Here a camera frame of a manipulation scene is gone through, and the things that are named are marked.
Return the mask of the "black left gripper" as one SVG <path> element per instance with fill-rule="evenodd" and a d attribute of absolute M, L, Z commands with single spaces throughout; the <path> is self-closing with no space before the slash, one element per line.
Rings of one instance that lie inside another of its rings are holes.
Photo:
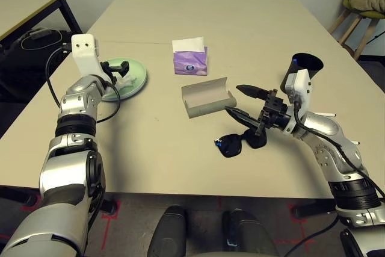
<path fill-rule="evenodd" d="M 103 61 L 100 63 L 102 70 L 108 75 L 112 84 L 116 84 L 117 78 L 113 75 L 114 72 L 118 72 L 123 78 L 129 72 L 129 62 L 122 61 L 119 66 L 111 66 L 109 62 Z"/>

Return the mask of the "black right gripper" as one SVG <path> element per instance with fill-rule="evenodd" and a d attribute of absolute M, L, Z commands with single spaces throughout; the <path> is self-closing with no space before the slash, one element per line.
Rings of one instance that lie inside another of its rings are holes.
<path fill-rule="evenodd" d="M 288 106 L 282 98 L 276 96 L 277 90 L 265 90 L 253 85 L 237 85 L 236 88 L 243 94 L 265 101 L 258 119 L 253 118 L 249 113 L 235 107 L 225 107 L 226 112 L 238 123 L 250 128 L 255 135 L 260 136 L 265 129 L 278 128 L 285 130 L 290 115 L 287 114 Z"/>

